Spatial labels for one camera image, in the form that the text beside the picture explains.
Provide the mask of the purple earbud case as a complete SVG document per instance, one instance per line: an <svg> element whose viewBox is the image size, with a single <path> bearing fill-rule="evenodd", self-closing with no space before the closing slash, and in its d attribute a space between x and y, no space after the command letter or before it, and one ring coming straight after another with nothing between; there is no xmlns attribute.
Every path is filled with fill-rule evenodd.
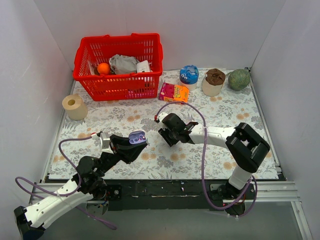
<svg viewBox="0 0 320 240"><path fill-rule="evenodd" d="M129 143L131 145L137 145L137 144L145 143L147 141L147 138L146 140L140 140L139 136L145 136L146 138L146 133L143 130L137 130L137 131L131 132L128 135Z"/></svg>

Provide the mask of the purple earbud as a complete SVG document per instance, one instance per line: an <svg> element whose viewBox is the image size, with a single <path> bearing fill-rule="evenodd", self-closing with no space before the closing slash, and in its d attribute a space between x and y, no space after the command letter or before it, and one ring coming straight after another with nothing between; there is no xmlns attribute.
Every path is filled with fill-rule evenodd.
<svg viewBox="0 0 320 240"><path fill-rule="evenodd" d="M140 135L139 136L139 139L142 141L142 140L146 140L146 137L145 136L143 136L143 135Z"/></svg>

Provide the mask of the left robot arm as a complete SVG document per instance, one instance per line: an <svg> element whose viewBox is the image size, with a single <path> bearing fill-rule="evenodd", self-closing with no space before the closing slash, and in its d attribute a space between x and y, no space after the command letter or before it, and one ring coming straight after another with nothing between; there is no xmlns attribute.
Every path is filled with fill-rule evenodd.
<svg viewBox="0 0 320 240"><path fill-rule="evenodd" d="M19 206L14 210L22 239L39 239L55 220L86 201L102 201L105 206L109 201L119 200L122 187L108 185L103 177L120 161L134 162L148 145L143 130L131 132L128 137L108 136L101 131L92 133L88 139L99 141L100 157L82 157L74 166L75 175L63 186L48 192L47 197L33 205Z"/></svg>

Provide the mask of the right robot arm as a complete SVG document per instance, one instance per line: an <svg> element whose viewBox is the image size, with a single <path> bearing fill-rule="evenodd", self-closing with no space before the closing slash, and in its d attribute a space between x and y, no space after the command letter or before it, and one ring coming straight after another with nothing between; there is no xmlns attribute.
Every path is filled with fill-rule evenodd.
<svg viewBox="0 0 320 240"><path fill-rule="evenodd" d="M155 117L162 124L158 133L173 146L178 142L208 144L228 149L236 167L231 177L218 192L237 199L245 192L245 185L256 173L271 147L250 125L241 122L236 127L205 127L198 122L184 123L175 113L160 113Z"/></svg>

